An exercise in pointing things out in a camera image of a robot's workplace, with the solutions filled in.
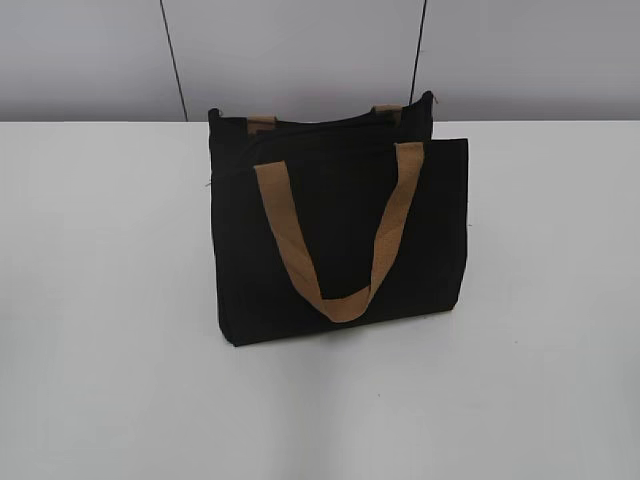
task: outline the black tote bag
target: black tote bag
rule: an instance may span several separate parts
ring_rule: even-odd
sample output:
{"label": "black tote bag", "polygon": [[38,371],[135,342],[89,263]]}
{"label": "black tote bag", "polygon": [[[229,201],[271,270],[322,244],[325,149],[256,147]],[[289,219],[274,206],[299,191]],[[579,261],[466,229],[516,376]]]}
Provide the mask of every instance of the black tote bag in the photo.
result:
{"label": "black tote bag", "polygon": [[218,315],[234,345],[457,301],[466,140],[415,142],[397,124],[330,130],[249,142],[212,177]]}

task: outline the wall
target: wall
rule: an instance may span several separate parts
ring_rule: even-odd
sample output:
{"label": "wall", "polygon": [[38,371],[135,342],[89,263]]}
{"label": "wall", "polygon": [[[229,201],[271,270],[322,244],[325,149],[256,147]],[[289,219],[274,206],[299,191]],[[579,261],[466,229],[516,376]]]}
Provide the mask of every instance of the wall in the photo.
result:
{"label": "wall", "polygon": [[[406,103],[422,0],[165,0],[191,120]],[[438,120],[639,119],[640,2],[430,0]],[[184,118],[158,0],[3,0],[0,121]]]}

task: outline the white surface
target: white surface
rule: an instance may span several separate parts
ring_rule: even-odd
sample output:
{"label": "white surface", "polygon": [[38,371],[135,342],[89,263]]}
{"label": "white surface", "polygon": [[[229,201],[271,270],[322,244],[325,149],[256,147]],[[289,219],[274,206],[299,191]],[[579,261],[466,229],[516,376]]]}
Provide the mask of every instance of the white surface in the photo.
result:
{"label": "white surface", "polygon": [[0,121],[182,118],[158,0],[0,0]]}
{"label": "white surface", "polygon": [[190,118],[326,120],[409,99],[422,0],[165,0]]}
{"label": "white surface", "polygon": [[457,308],[234,349],[206,125],[0,125],[0,478],[640,478],[640,123],[435,135]]}

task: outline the bag handle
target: bag handle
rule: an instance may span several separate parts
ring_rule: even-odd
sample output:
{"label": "bag handle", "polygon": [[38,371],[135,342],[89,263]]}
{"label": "bag handle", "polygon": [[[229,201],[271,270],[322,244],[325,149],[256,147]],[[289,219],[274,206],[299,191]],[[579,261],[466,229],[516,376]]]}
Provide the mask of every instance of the bag handle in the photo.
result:
{"label": "bag handle", "polygon": [[251,115],[247,117],[247,134],[255,135],[258,130],[273,130],[277,118],[273,115]]}
{"label": "bag handle", "polygon": [[[402,105],[374,105],[373,111],[377,115],[391,112],[396,127],[400,124]],[[247,134],[255,135],[258,130],[273,130],[278,118],[273,115],[250,115],[247,117]]]}
{"label": "bag handle", "polygon": [[393,120],[396,123],[396,127],[400,125],[400,120],[402,118],[402,105],[374,105],[373,111],[380,115],[381,113],[391,112],[393,115]]}
{"label": "bag handle", "polygon": [[296,213],[285,162],[256,165],[262,203],[291,283],[302,297],[334,323],[361,316],[396,260],[409,207],[424,162],[422,142],[396,143],[398,182],[387,201],[373,244],[371,283],[344,298],[324,299]]}

